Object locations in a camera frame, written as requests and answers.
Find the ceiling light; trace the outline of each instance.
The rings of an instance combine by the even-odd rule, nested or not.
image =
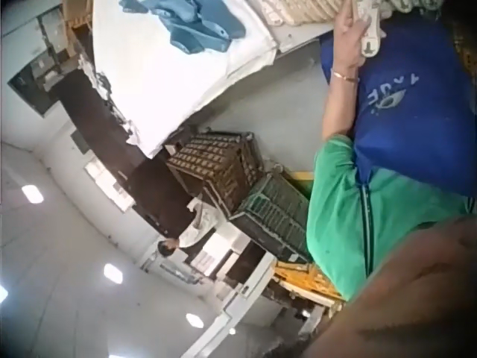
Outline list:
[[[8,291],[0,285],[0,303],[4,301],[5,298],[8,296]]]
[[[194,328],[203,328],[203,322],[198,315],[192,315],[191,313],[186,314],[187,321]]]
[[[43,202],[43,195],[34,185],[22,186],[23,194],[27,197],[28,201],[32,204],[39,204]]]
[[[110,263],[104,265],[104,276],[109,278],[114,283],[122,283],[122,272],[119,271],[119,268],[111,265]]]

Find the bracelet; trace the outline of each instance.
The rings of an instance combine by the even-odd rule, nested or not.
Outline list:
[[[347,82],[351,82],[352,84],[358,84],[359,83],[359,78],[352,78],[352,77],[343,76],[341,73],[336,72],[334,69],[331,69],[331,73],[335,77],[338,77],[338,78],[340,78],[342,80],[345,80]]]

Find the zipper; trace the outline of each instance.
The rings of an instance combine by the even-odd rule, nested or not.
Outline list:
[[[475,208],[476,208],[476,200],[474,198],[469,198],[469,214],[473,214]]]
[[[363,214],[363,244],[364,244],[364,268],[366,277],[373,272],[374,267],[374,232],[373,232],[373,213],[371,211],[370,191],[367,185],[362,185],[361,193],[361,211]]]

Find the hand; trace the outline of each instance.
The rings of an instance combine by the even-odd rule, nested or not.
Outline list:
[[[358,68],[365,61],[361,54],[361,38],[369,25],[370,19],[354,22],[352,0],[344,0],[335,18],[333,68],[336,72],[351,78],[358,77]]]

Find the green shirt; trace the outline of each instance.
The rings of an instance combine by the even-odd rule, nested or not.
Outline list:
[[[351,139],[335,136],[316,156],[306,233],[313,259],[347,300],[367,278],[361,191],[352,154]],[[369,199],[372,269],[420,225],[470,213],[467,198],[386,169],[379,169],[371,179]]]

